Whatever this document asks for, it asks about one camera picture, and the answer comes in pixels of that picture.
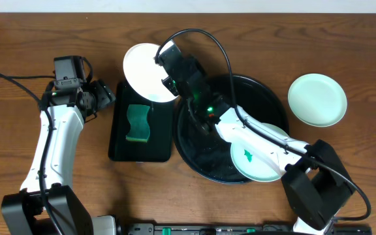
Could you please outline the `white plate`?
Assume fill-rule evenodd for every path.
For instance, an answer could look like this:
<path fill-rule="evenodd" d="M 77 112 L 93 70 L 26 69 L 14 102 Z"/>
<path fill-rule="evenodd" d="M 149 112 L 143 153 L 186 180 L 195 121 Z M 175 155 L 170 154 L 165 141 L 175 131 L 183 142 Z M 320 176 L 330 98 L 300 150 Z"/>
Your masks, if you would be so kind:
<path fill-rule="evenodd" d="M 152 102 L 170 102 L 173 95 L 162 83 L 168 77 L 165 69 L 155 63 L 158 44 L 141 43 L 131 47 L 123 58 L 123 72 L 130 86 Z"/>

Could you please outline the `green sponge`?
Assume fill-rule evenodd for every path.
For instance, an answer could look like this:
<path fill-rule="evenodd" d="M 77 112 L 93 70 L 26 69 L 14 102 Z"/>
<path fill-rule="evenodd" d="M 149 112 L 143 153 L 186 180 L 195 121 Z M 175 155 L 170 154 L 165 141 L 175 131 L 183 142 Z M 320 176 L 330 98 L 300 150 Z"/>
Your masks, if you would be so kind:
<path fill-rule="evenodd" d="M 127 109 L 127 120 L 130 124 L 126 140 L 146 143 L 150 137 L 148 114 L 150 107 L 143 104 L 130 104 Z"/>

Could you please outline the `light green plate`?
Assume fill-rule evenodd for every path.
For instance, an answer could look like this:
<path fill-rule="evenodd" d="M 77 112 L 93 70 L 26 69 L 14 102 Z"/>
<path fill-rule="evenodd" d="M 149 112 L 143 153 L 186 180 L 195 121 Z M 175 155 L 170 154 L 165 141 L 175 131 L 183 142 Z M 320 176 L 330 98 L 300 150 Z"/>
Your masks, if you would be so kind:
<path fill-rule="evenodd" d="M 269 124 L 269 123 L 261 123 L 265 126 L 264 129 L 270 129 L 271 131 L 265 131 L 264 129 L 259 129 L 264 132 L 273 132 L 277 133 L 276 135 L 281 136 L 280 139 L 283 139 L 287 142 L 295 141 L 291 139 L 290 136 L 278 126 Z M 223 129 L 226 132 L 230 129 L 230 131 L 236 130 L 236 128 L 244 129 L 241 124 L 239 123 L 222 123 L 215 125 L 216 129 L 219 129 L 219 134 L 223 135 Z M 285 170 L 280 170 L 280 165 L 277 163 L 276 167 L 278 170 L 273 169 L 272 158 L 274 157 L 277 161 L 277 153 L 273 152 L 270 154 L 270 164 L 264 161 L 267 155 L 266 153 L 262 152 L 261 150 L 256 150 L 254 146 L 251 144 L 243 144 L 241 140 L 235 140 L 231 142 L 230 147 L 230 156 L 232 162 L 236 169 L 243 174 L 245 177 L 259 182 L 271 182 L 279 180 L 282 175 L 285 173 Z"/>
<path fill-rule="evenodd" d="M 288 91 L 292 113 L 314 127 L 329 127 L 338 123 L 347 111 L 343 88 L 331 77 L 311 73 L 295 79 Z"/>

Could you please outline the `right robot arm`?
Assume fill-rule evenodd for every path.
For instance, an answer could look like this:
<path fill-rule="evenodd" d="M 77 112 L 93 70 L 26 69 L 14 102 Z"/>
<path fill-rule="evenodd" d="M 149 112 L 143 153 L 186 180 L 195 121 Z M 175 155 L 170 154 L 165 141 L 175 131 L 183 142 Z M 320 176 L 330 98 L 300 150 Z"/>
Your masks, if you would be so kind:
<path fill-rule="evenodd" d="M 246 154 L 242 161 L 263 163 L 281 179 L 298 216 L 293 231 L 324 234 L 356 189 L 333 147 L 322 140 L 312 145 L 295 140 L 249 116 L 210 89 L 193 57 L 160 55 L 157 63 L 168 75 L 164 86 L 186 100 L 189 119 L 201 133 L 216 134 Z"/>

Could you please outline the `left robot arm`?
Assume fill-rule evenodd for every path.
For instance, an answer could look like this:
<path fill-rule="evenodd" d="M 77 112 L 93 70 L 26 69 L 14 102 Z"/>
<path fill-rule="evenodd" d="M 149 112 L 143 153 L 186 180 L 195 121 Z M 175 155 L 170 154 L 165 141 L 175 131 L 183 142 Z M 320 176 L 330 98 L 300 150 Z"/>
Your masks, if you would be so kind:
<path fill-rule="evenodd" d="M 86 118 L 115 101 L 101 80 L 50 82 L 41 99 L 40 135 L 20 191 L 1 212 L 11 234 L 117 234 L 112 215 L 90 216 L 72 190 L 78 139 Z"/>

